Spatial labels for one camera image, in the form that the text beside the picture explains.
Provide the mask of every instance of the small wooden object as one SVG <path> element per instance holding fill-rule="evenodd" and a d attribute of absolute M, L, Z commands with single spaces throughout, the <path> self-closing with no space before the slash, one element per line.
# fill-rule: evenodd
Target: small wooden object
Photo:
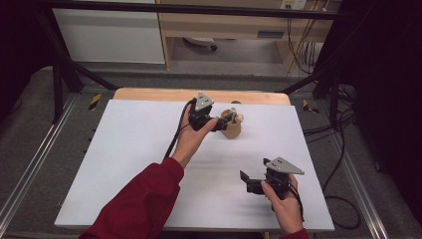
<path fill-rule="evenodd" d="M 229 114 L 232 114 L 232 119 L 227 123 L 227 129 L 221 130 L 221 132 L 229 139 L 237 137 L 242 129 L 243 116 L 236 113 L 236 109 L 225 110 L 221 113 L 221 118 L 225 118 Z"/>

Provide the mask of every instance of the gray carpet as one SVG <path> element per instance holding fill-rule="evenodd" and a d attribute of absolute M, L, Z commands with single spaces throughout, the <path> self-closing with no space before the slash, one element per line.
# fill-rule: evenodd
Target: gray carpet
<path fill-rule="evenodd" d="M 143 88 L 182 88 L 201 90 L 238 90 L 273 92 L 291 84 L 289 79 L 281 81 L 272 77 L 225 77 L 225 76 L 192 76 L 172 74 L 106 74 L 107 80 L 126 87 Z M 297 107 L 299 119 L 303 128 L 314 128 L 326 125 L 321 114 L 303 111 L 302 97 L 305 96 L 312 108 L 315 101 L 307 97 L 312 85 L 301 90 L 303 94 L 292 94 L 292 104 Z M 24 172 L 33 153 L 36 151 L 43 136 L 50 127 L 53 118 L 51 75 L 46 72 L 37 74 L 31 86 L 23 95 L 23 105 L 1 123 L 1 201 L 5 202 L 14 185 Z M 54 221 L 60 210 L 59 202 L 66 197 L 72 181 L 84 158 L 84 150 L 88 149 L 89 138 L 94 135 L 108 99 L 112 92 L 104 93 L 96 110 L 88 111 L 95 93 L 83 93 L 79 96 L 67 123 L 57 138 L 41 170 L 35 178 L 25 199 L 11 221 L 7 233 L 32 232 L 61 235 L 75 235 L 80 231 L 67 230 L 54 226 Z M 360 135 L 358 125 L 351 124 L 345 130 L 346 148 L 355 163 L 365 186 L 375 202 L 376 209 L 391 237 L 422 238 L 422 229 L 413 219 L 409 209 L 401 200 L 394 183 L 387 174 L 374 169 L 373 159 Z M 316 168 L 320 183 L 324 183 L 338 161 L 338 151 L 327 136 L 309 143 L 309 150 Z M 340 168 L 326 189 L 326 195 L 341 196 L 357 206 L 349 182 Z M 341 201 L 329 202 L 332 219 L 340 224 L 353 225 L 356 216 L 353 209 Z M 370 238 L 364 218 L 354 230 L 335 227 L 334 232 L 318 234 L 317 238 Z M 215 234 L 198 233 L 194 238 L 210 238 Z M 225 234 L 224 236 L 247 237 L 246 234 Z M 165 234 L 164 238 L 176 238 L 176 234 Z"/>

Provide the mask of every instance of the black metal bar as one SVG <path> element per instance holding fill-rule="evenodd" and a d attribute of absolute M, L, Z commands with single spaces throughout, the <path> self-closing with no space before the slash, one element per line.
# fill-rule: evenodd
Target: black metal bar
<path fill-rule="evenodd" d="M 306 86 L 307 84 L 309 84 L 313 81 L 318 81 L 320 79 L 320 77 L 324 74 L 325 74 L 325 70 L 320 70 L 320 71 L 314 72 L 312 75 L 306 77 L 305 79 L 285 88 L 284 90 L 276 91 L 276 93 L 283 93 L 283 94 L 288 95 L 288 94 L 293 93 L 296 90 Z"/>
<path fill-rule="evenodd" d="M 122 11 L 122 12 L 154 12 L 154 13 L 184 13 L 206 15 L 230 15 L 251 17 L 273 18 L 299 18 L 320 20 L 349 20 L 353 12 L 338 13 L 327 11 L 299 11 L 283 9 L 244 8 L 244 7 L 220 7 L 220 6 L 197 6 L 178 4 L 148 4 L 148 3 L 117 3 L 117 2 L 91 2 L 72 0 L 36 0 L 38 4 L 46 7 L 59 9 L 80 9 L 98 11 Z"/>
<path fill-rule="evenodd" d="M 79 79 L 78 75 L 73 69 L 70 69 L 66 63 L 64 56 L 67 56 L 67 52 L 63 49 L 62 44 L 59 42 L 54 30 L 52 29 L 49 20 L 47 19 L 42 8 L 33 8 L 32 14 L 34 19 L 38 22 L 39 26 L 44 32 L 44 35 L 49 40 L 52 49 L 55 54 L 53 56 L 56 63 L 60 65 L 62 76 L 67 83 L 71 92 L 80 92 L 84 87 Z"/>
<path fill-rule="evenodd" d="M 103 87 L 107 88 L 108 90 L 117 90 L 120 87 L 113 85 L 112 83 L 104 80 L 103 78 L 97 76 L 96 74 L 92 73 L 88 69 L 84 68 L 83 66 L 79 65 L 75 61 L 73 61 L 70 57 L 66 57 L 66 60 L 70 66 L 76 69 L 79 73 L 85 75 L 86 77 L 90 78 L 91 80 L 95 81 L 96 83 L 102 85 Z"/>
<path fill-rule="evenodd" d="M 54 118 L 53 118 L 53 123 L 56 123 L 63 113 L 62 74 L 60 72 L 59 64 L 53 66 L 53 83 L 54 83 Z"/>

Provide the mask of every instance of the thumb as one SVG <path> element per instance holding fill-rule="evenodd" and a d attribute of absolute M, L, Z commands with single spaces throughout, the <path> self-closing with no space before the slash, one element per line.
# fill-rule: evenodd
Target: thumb
<path fill-rule="evenodd" d="M 205 135 L 214 128 L 215 124 L 217 124 L 217 121 L 218 118 L 212 118 L 210 121 L 205 123 L 201 129 L 199 129 L 199 132 L 205 137 Z"/>
<path fill-rule="evenodd" d="M 261 186 L 263 187 L 265 195 L 268 197 L 268 199 L 270 199 L 271 203 L 275 205 L 279 200 L 279 196 L 277 196 L 273 187 L 271 187 L 266 181 L 261 181 Z"/>

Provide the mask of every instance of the wrist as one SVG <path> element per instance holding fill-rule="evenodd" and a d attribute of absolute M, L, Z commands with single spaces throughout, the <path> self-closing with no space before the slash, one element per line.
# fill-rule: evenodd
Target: wrist
<path fill-rule="evenodd" d="M 175 151 L 173 155 L 171 155 L 174 160 L 176 160 L 180 165 L 183 167 L 183 169 L 186 167 L 187 163 L 190 161 L 190 158 L 184 156 L 182 153 L 178 153 Z"/>
<path fill-rule="evenodd" d="M 289 234 L 294 234 L 294 233 L 297 233 L 299 231 L 302 231 L 303 229 L 304 229 L 304 226 L 297 226 L 297 227 L 285 229 L 284 232 L 285 232 L 285 234 L 289 235 Z"/>

